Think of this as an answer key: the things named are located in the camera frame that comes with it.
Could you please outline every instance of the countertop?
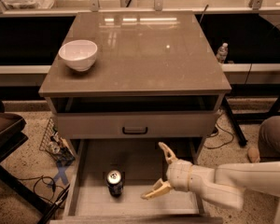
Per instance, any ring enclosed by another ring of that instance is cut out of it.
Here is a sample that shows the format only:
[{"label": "countertop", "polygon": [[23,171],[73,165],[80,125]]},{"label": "countertop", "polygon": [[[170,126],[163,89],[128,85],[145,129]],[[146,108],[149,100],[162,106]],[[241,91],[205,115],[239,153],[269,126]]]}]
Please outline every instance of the countertop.
[{"label": "countertop", "polygon": [[231,87],[189,11],[78,13],[64,43],[98,46],[87,72],[56,57],[39,91],[44,97],[195,95]]}]

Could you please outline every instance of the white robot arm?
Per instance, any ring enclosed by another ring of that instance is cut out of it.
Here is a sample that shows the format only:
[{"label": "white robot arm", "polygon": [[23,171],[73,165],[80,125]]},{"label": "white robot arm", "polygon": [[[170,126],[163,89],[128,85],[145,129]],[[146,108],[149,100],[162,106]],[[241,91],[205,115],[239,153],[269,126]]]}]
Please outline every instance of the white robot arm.
[{"label": "white robot arm", "polygon": [[179,160],[164,143],[159,146],[169,165],[168,180],[159,179],[152,190],[142,194],[143,199],[155,198],[174,189],[194,192],[206,202],[224,208],[242,210],[245,189],[280,197],[280,161],[223,164],[211,169]]}]

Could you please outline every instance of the speckled floor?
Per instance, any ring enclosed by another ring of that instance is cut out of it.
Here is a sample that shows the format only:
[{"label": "speckled floor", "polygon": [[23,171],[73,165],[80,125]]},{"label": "speckled floor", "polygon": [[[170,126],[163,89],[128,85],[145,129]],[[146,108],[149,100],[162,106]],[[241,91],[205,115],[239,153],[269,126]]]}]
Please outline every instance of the speckled floor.
[{"label": "speckled floor", "polygon": [[[230,99],[231,106],[238,112],[250,110],[266,110],[273,99],[246,100]],[[45,102],[5,102],[6,112],[17,113],[24,117],[27,124],[23,132],[29,137],[21,147],[13,152],[1,164],[17,178],[31,178],[42,175],[54,177],[58,174],[56,163],[47,153],[40,151],[43,135],[49,122],[50,112]],[[229,119],[223,112],[217,124],[226,131],[234,133]],[[218,147],[231,140],[231,135],[219,129],[219,134],[206,140],[203,151],[198,159],[200,165],[206,167],[217,167],[223,163],[248,162],[247,149],[255,146],[258,140],[258,124],[241,125],[248,140],[246,147],[240,147],[235,137],[233,141],[218,149],[207,149],[206,147]],[[67,179],[70,180],[73,165],[66,169]],[[35,181],[23,181],[32,189]],[[61,179],[57,185],[65,187]],[[37,194],[51,198],[51,189],[46,185],[37,185]],[[245,205],[241,212],[221,209],[208,204],[207,208],[212,217],[223,217],[224,223],[230,224],[271,224],[278,205],[278,198],[274,196],[257,193],[252,190],[245,192]],[[16,194],[0,180],[0,224],[1,223],[37,223],[41,215],[28,202]]]}]

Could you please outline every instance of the drawer handle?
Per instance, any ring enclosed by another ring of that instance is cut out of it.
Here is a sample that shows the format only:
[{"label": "drawer handle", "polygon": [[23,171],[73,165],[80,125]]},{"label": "drawer handle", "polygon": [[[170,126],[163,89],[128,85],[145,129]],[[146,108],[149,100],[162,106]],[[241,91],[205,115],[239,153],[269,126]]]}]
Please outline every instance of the drawer handle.
[{"label": "drawer handle", "polygon": [[148,127],[122,127],[124,134],[147,134]]}]

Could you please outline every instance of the can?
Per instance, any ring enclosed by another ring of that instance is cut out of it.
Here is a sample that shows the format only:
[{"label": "can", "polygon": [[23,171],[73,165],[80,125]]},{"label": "can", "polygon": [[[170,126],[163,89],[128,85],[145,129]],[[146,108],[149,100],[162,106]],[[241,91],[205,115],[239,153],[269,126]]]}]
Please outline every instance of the can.
[{"label": "can", "polygon": [[120,171],[113,170],[106,177],[106,184],[112,196],[118,197],[123,192],[122,175]]}]

